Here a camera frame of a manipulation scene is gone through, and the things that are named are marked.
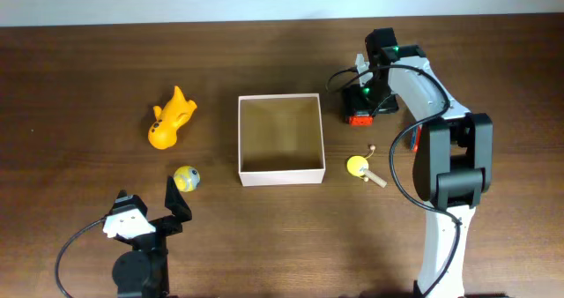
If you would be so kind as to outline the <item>red toy car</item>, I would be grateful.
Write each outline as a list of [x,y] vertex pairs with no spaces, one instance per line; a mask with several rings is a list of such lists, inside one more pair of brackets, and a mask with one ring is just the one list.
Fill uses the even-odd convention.
[[347,123],[351,126],[370,126],[374,118],[370,115],[351,115],[347,119]]

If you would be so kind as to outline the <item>yellow wooden rattle drum toy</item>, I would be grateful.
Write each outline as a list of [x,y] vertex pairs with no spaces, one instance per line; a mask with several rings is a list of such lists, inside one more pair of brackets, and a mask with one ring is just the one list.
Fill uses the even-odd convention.
[[381,188],[387,186],[387,182],[380,176],[376,175],[369,169],[368,159],[374,154],[375,145],[369,146],[369,153],[362,155],[353,155],[346,162],[347,172],[355,177],[362,179],[364,182],[373,182]]

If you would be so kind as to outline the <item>red toy fire truck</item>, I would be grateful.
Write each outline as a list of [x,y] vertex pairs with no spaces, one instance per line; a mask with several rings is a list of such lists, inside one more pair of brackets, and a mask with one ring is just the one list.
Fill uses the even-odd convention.
[[419,125],[412,131],[412,139],[411,139],[411,150],[416,153],[419,149],[419,142],[421,137],[421,129],[422,126]]

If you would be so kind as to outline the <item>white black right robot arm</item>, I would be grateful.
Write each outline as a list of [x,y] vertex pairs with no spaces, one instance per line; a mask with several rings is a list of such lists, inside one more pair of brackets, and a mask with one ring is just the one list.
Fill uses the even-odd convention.
[[345,122],[370,125],[403,101],[414,119],[389,150],[401,194],[426,213],[424,256],[415,297],[463,297],[469,225],[492,181],[493,122],[457,101],[418,45],[400,45],[392,28],[365,39],[366,54],[340,87]]

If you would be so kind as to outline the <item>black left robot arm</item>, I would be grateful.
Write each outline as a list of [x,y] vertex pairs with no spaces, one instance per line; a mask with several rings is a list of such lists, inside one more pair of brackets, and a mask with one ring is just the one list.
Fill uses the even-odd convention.
[[148,220],[148,208],[141,197],[121,190],[105,218],[103,233],[131,246],[112,270],[119,297],[167,297],[170,293],[167,238],[180,234],[182,224],[192,220],[192,212],[171,176],[164,206],[171,212],[168,216]]

